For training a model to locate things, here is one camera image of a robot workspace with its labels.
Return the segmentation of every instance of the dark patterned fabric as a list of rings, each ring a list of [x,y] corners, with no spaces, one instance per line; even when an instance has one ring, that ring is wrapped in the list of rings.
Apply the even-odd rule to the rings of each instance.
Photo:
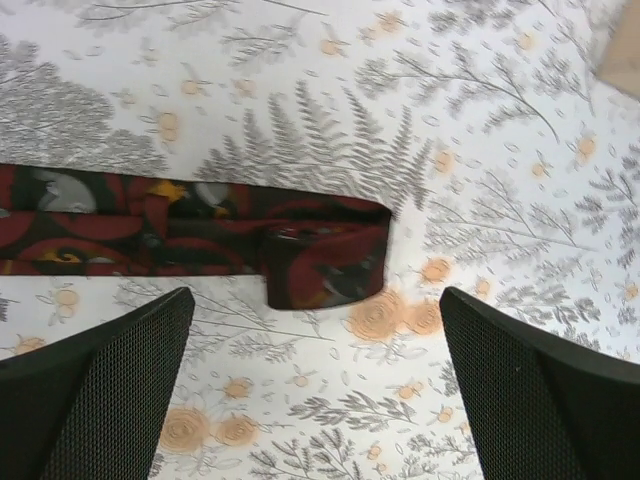
[[[276,309],[383,286],[391,212],[335,195],[0,165],[1,275],[261,273]]]

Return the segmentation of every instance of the dark red fabric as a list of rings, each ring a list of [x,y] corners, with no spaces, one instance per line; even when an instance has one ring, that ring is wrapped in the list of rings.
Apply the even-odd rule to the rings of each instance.
[[[0,165],[0,274],[261,273],[272,308],[323,308],[382,288],[390,219],[335,195]]]

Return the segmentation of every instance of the cardboard piece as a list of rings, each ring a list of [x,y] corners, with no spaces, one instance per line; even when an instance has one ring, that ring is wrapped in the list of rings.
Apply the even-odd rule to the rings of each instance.
[[[596,77],[640,98],[640,0],[630,0],[624,8]]]

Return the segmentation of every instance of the floral tablecloth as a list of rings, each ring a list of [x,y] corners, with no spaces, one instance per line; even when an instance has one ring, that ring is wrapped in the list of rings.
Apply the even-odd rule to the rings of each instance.
[[[621,2],[0,0],[0,159],[394,209],[388,288],[0,277],[0,358],[197,299],[151,476],[482,477],[437,299],[456,285],[638,362],[640,104],[599,83]]]

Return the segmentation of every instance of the white patterned surface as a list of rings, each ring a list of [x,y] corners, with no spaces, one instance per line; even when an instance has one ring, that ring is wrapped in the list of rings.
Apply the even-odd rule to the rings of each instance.
[[[252,277],[0,277],[0,358],[192,286],[162,480],[481,478],[445,285],[638,362],[640,104],[591,74],[617,2],[479,3],[1,0],[2,161],[399,219],[388,292],[318,313],[269,311]]]

